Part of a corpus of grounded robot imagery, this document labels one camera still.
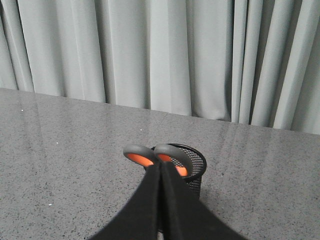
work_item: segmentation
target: countertop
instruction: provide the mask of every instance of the countertop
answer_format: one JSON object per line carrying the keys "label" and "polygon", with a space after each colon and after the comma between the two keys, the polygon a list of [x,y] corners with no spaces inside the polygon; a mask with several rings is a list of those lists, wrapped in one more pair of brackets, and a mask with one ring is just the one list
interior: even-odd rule
{"label": "countertop", "polygon": [[206,157],[200,200],[250,240],[320,239],[320,135],[0,88],[0,239],[87,239],[144,169],[129,143]]}

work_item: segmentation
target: black mesh pen holder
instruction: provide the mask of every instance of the black mesh pen holder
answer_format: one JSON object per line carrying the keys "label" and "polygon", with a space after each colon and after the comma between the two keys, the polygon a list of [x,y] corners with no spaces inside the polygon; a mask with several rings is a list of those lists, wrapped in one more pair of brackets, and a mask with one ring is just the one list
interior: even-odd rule
{"label": "black mesh pen holder", "polygon": [[[191,176],[188,177],[183,177],[184,181],[186,184],[189,186],[189,188],[194,192],[194,194],[199,198],[200,197],[200,190],[201,190],[201,180],[202,180],[202,175],[205,173],[207,169],[207,161],[205,157],[199,152],[198,150],[187,146],[183,144],[178,144],[178,143],[168,143],[169,145],[172,145],[174,147],[177,147],[184,151],[189,158],[192,161],[192,174]],[[180,162],[175,160],[174,158],[171,158],[173,164],[179,167],[183,167]]]}

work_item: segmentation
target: curtain fold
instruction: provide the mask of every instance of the curtain fold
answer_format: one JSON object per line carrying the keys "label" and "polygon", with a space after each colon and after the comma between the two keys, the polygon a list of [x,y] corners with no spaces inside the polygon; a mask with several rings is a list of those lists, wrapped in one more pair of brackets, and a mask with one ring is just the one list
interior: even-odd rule
{"label": "curtain fold", "polygon": [[0,0],[0,87],[320,134],[319,0]]}
{"label": "curtain fold", "polygon": [[238,121],[241,124],[248,124],[250,120],[262,6],[262,0],[249,1],[248,5]]}
{"label": "curtain fold", "polygon": [[290,129],[320,17],[320,1],[303,1],[277,107],[274,128]]}
{"label": "curtain fold", "polygon": [[13,0],[2,2],[3,26],[10,51],[12,69],[16,86],[22,91],[33,92],[32,81],[25,39],[20,24],[18,6]]}
{"label": "curtain fold", "polygon": [[231,121],[239,122],[242,74],[244,67],[247,0],[234,2],[233,49],[232,49],[232,88],[231,88]]}

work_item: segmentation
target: gray scissor handle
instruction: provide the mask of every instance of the gray scissor handle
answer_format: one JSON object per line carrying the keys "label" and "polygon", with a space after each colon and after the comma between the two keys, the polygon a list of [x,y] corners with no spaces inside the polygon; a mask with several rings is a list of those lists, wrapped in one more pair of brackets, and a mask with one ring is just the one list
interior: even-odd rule
{"label": "gray scissor handle", "polygon": [[154,154],[160,160],[164,160],[163,158],[161,158],[161,155],[166,155],[168,157],[176,159],[179,163],[181,163],[185,167],[187,171],[187,175],[185,177],[191,176],[193,171],[192,160],[180,148],[169,145],[169,144],[158,144],[154,148]]}

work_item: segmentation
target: curtain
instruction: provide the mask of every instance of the curtain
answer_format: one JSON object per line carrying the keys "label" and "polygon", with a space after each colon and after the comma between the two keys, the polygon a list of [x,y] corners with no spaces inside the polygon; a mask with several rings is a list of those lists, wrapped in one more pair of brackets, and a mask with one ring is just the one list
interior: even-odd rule
{"label": "curtain", "polygon": [[320,134],[319,0],[0,0],[0,87]]}

